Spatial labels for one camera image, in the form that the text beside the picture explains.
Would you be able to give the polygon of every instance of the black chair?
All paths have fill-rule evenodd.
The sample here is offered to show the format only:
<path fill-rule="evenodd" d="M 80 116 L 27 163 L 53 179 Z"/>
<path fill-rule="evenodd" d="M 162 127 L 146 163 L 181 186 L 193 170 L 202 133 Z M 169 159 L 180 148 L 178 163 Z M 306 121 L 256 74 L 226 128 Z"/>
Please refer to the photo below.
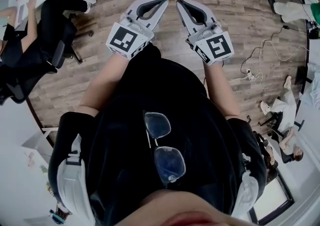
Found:
<path fill-rule="evenodd" d="M 92 37 L 94 32 L 88 31 L 76 36 L 77 28 L 71 22 L 74 17 L 75 14 L 71 14 L 69 19 L 63 15 L 61 16 L 61 21 L 64 22 L 63 36 L 57 45 L 51 61 L 46 61 L 41 65 L 31 68 L 10 68 L 6 65 L 0 67 L 0 106 L 8 98 L 11 98 L 17 104 L 23 103 L 38 81 L 45 74 L 57 73 L 57 69 L 62 67 L 66 58 L 74 58 L 78 64 L 83 62 L 73 50 L 72 43 L 74 39 L 79 37 L 87 35 Z"/>

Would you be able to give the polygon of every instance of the glasses lens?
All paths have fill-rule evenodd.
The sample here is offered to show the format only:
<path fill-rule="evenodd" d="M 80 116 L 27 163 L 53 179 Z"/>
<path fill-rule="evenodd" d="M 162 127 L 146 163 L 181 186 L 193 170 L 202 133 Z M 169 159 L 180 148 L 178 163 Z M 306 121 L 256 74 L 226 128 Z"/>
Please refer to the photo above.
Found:
<path fill-rule="evenodd" d="M 144 123 L 149 135 L 153 139 L 159 139 L 171 132 L 170 122 L 162 113 L 146 112 L 144 114 Z"/>
<path fill-rule="evenodd" d="M 164 186 L 174 183 L 186 173 L 186 164 L 181 152 L 172 147 L 157 147 L 154 163 Z"/>

